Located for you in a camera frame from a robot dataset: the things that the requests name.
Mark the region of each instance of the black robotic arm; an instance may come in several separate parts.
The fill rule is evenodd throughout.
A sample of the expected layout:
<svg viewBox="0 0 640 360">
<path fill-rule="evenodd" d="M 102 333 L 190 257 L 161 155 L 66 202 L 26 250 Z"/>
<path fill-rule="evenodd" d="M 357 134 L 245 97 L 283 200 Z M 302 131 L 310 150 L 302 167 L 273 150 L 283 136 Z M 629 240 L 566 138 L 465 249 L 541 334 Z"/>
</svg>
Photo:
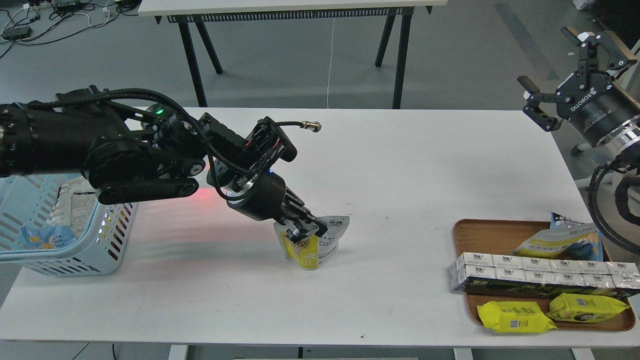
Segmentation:
<svg viewBox="0 0 640 360">
<path fill-rule="evenodd" d="M 196 120 L 150 90 L 101 92 L 91 86 L 56 98 L 0 105 L 0 177 L 79 172 L 97 190 L 100 203 L 119 204 L 194 194 L 198 183 L 193 176 L 204 170 L 207 158 L 207 182 L 230 208 L 288 225 L 294 243 L 326 232 L 270 170 L 278 159 L 292 161 L 297 155 L 281 127 L 318 132 L 317 122 L 278 123 L 265 117 L 243 138 L 208 113 Z M 157 102 L 172 115 L 137 110 L 118 99 Z M 130 130 L 127 119 L 140 121 L 144 129 Z"/>
</svg>

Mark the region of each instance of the light blue plastic basket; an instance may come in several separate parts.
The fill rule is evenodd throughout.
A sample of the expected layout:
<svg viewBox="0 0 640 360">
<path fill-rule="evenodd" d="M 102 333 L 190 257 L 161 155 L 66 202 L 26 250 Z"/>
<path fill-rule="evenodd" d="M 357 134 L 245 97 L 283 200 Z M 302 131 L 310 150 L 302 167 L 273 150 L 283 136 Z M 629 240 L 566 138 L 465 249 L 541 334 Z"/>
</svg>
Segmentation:
<svg viewBox="0 0 640 360">
<path fill-rule="evenodd" d="M 44 227 L 51 219 L 58 188 L 77 174 L 10 176 L 0 179 L 0 262 L 19 263 L 41 274 L 109 274 L 120 266 L 136 204 L 96 203 L 84 235 L 60 249 L 29 250 L 22 226 Z"/>
</svg>

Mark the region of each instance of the power strip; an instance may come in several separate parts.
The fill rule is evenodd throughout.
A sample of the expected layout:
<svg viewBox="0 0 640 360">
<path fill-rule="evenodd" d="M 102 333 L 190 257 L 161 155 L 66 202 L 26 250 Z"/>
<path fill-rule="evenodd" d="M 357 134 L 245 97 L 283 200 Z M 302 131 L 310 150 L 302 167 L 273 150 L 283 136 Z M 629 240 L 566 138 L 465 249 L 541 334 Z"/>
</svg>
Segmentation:
<svg viewBox="0 0 640 360">
<path fill-rule="evenodd" d="M 22 38 L 28 38 L 30 36 L 31 28 L 29 26 L 9 29 L 2 33 L 2 39 L 7 41 L 20 40 Z"/>
</svg>

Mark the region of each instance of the table leg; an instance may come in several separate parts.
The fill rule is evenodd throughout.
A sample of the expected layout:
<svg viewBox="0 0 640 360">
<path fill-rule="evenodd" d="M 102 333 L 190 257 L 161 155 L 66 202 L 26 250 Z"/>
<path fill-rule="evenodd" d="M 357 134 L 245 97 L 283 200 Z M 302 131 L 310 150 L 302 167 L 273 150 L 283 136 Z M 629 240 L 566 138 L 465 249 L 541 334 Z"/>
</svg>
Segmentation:
<svg viewBox="0 0 640 360">
<path fill-rule="evenodd" d="M 573 348 L 571 351 L 573 352 L 575 360 L 594 360 L 590 348 Z"/>
<path fill-rule="evenodd" d="M 178 27 L 180 28 L 182 45 L 184 45 L 184 53 L 187 56 L 187 63 L 189 64 L 189 72 L 191 73 L 193 88 L 196 91 L 198 106 L 201 108 L 206 108 L 207 98 L 204 95 L 204 87 L 202 86 L 200 70 L 198 69 L 198 61 L 196 60 L 196 52 L 193 49 L 193 41 L 191 40 L 191 33 L 189 32 L 189 24 L 186 22 L 179 22 Z"/>
<path fill-rule="evenodd" d="M 411 15 L 402 15 L 400 25 L 400 46 L 398 47 L 398 62 L 396 64 L 396 85 L 394 87 L 394 103 L 392 108 L 399 109 L 404 85 L 404 68 L 406 66 L 406 51 L 409 46 L 409 30 L 411 29 Z"/>
<path fill-rule="evenodd" d="M 382 66 L 382 59 L 385 57 L 385 51 L 387 50 L 387 44 L 389 43 L 389 36 L 391 35 L 391 29 L 394 27 L 394 21 L 396 15 L 387 15 L 387 21 L 385 22 L 385 29 L 382 31 L 382 39 L 380 39 L 380 46 L 378 47 L 378 55 L 376 56 L 376 67 Z"/>
<path fill-rule="evenodd" d="M 189 354 L 189 345 L 171 345 L 169 360 L 186 360 Z"/>
<path fill-rule="evenodd" d="M 213 44 L 211 43 L 211 38 L 209 38 L 207 28 L 204 26 L 203 22 L 196 22 L 196 28 L 198 28 L 198 32 L 200 33 L 205 49 L 207 49 L 207 54 L 209 54 L 211 63 L 213 63 L 213 67 L 216 69 L 216 74 L 222 74 L 222 66 L 220 65 L 220 60 L 218 59 L 216 50 L 213 48 Z"/>
<path fill-rule="evenodd" d="M 454 348 L 453 356 L 456 360 L 474 360 L 474 355 L 470 348 Z"/>
</svg>

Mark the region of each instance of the tabletop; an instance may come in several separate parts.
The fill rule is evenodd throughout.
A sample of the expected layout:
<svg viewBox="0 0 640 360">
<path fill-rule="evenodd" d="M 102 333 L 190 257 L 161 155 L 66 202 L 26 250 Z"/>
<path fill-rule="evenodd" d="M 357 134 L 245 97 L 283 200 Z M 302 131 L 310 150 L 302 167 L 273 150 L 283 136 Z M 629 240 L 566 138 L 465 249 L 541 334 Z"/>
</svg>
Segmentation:
<svg viewBox="0 0 640 360">
<path fill-rule="evenodd" d="M 143 0 L 141 16 L 445 5 L 447 0 Z"/>
<path fill-rule="evenodd" d="M 273 170 L 316 216 L 349 215 L 320 269 L 284 259 L 273 222 L 255 222 L 203 186 L 141 203 L 120 268 L 59 279 L 22 269 L 0 309 L 6 340 L 388 347 L 631 347 L 627 332 L 497 336 L 449 291 L 463 218 L 589 221 L 551 134 L 520 111 L 207 111 L 240 135 L 286 128 L 298 157 Z"/>
</svg>

